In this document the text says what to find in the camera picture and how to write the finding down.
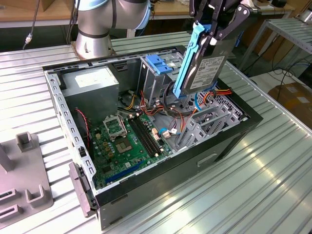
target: white connector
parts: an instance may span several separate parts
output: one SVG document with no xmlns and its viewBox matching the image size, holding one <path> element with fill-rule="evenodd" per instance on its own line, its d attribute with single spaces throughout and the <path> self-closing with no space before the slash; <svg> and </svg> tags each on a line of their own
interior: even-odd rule
<svg viewBox="0 0 312 234">
<path fill-rule="evenodd" d="M 32 38 L 33 38 L 33 35 L 32 34 L 28 34 L 28 36 L 25 39 L 25 44 L 29 44 L 31 42 Z"/>
</svg>

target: expansion slot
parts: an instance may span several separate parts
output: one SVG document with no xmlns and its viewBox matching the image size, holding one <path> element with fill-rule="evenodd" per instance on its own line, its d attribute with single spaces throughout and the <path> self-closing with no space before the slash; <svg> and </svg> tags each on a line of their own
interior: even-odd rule
<svg viewBox="0 0 312 234">
<path fill-rule="evenodd" d="M 105 182 L 106 182 L 106 183 L 109 183 L 109 182 L 112 182 L 112 181 L 114 181 L 114 180 L 118 180 L 118 179 L 124 177 L 125 175 L 127 175 L 127 174 L 129 174 L 129 173 L 131 173 L 131 172 L 136 171 L 137 169 L 139 169 L 140 165 L 141 165 L 143 162 L 144 162 L 144 161 L 141 161 L 141 162 L 139 162 L 137 165 L 134 165 L 133 167 L 130 167 L 130 168 L 128 168 L 128 169 L 126 169 L 126 170 L 124 170 L 124 171 L 122 171 L 122 172 L 119 172 L 119 173 L 116 174 L 116 175 L 113 175 L 113 176 L 111 176 L 111 177 L 105 179 Z"/>
<path fill-rule="evenodd" d="M 129 124 L 134 130 L 140 142 L 148 152 L 150 157 L 155 157 L 156 154 L 160 154 L 160 148 L 153 140 L 152 136 L 146 131 L 145 126 L 139 118 L 129 120 Z"/>
</svg>

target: aluminum table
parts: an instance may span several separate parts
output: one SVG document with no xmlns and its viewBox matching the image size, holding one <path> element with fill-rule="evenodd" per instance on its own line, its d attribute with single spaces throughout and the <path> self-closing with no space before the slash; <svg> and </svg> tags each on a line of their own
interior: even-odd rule
<svg viewBox="0 0 312 234">
<path fill-rule="evenodd" d="M 259 42 L 266 28 L 271 29 L 273 33 L 270 36 L 271 40 L 268 39 L 268 41 L 270 42 L 263 46 L 259 54 L 261 54 L 263 51 L 266 50 L 267 47 L 269 47 L 271 41 L 273 40 L 273 38 L 275 38 L 276 34 L 281 35 L 285 39 L 289 40 L 290 42 L 298 46 L 296 53 L 299 53 L 300 49 L 303 49 L 309 54 L 312 54 L 312 25 L 308 25 L 295 18 L 268 19 L 263 22 L 259 31 L 255 35 L 252 43 L 245 52 L 242 58 L 242 62 L 239 65 L 240 70 L 244 67 L 245 63 L 248 61 L 250 54 L 253 52 L 255 46 Z"/>
<path fill-rule="evenodd" d="M 113 41 L 119 53 L 187 45 L 187 33 Z M 71 46 L 0 54 L 0 142 L 39 136 L 54 205 L 0 233 L 101 233 L 85 218 L 71 156 L 41 66 L 78 60 Z M 125 233 L 303 233 L 312 227 L 311 130 L 230 63 L 220 78 L 264 118 L 223 160 L 105 230 Z"/>
</svg>

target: power cable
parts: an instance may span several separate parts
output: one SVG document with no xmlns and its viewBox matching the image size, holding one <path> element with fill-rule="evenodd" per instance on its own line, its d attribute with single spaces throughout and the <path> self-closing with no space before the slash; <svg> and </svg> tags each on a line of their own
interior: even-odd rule
<svg viewBox="0 0 312 234">
<path fill-rule="evenodd" d="M 23 50 L 25 49 L 26 45 L 28 45 L 32 38 L 33 38 L 33 33 L 34 33 L 34 27 L 35 27 L 35 23 L 36 23 L 36 18 L 37 18 L 37 13 L 38 13 L 38 9 L 39 9 L 39 3 L 40 3 L 40 0 L 37 0 L 37 5 L 36 5 L 36 9 L 35 9 L 35 14 L 34 14 L 34 18 L 33 18 L 33 25 L 31 26 L 31 31 L 30 33 L 28 34 L 28 36 L 26 37 L 25 39 L 25 44 L 23 46 Z"/>
</svg>

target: ram slot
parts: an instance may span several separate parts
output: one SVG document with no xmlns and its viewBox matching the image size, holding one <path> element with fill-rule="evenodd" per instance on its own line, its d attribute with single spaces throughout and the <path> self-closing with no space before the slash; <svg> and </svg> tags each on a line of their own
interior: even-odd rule
<svg viewBox="0 0 312 234">
<path fill-rule="evenodd" d="M 149 145 L 148 141 L 145 139 L 144 135 L 141 133 L 141 130 L 138 128 L 138 126 L 134 123 L 133 120 L 129 121 L 130 127 L 133 129 L 135 132 L 137 138 L 140 140 L 144 148 L 146 149 L 147 153 L 149 154 L 150 157 L 154 157 L 155 153 L 152 149 L 152 147 Z"/>
<path fill-rule="evenodd" d="M 144 124 L 138 118 L 135 119 L 134 121 L 137 124 L 137 126 L 139 127 L 139 129 L 142 131 L 142 133 L 145 135 L 148 142 L 151 144 L 154 152 L 160 154 L 161 153 L 160 148 L 158 147 L 158 145 L 156 144 L 156 142 L 154 141 L 152 136 L 149 134 L 149 132 L 146 130 Z"/>
</svg>

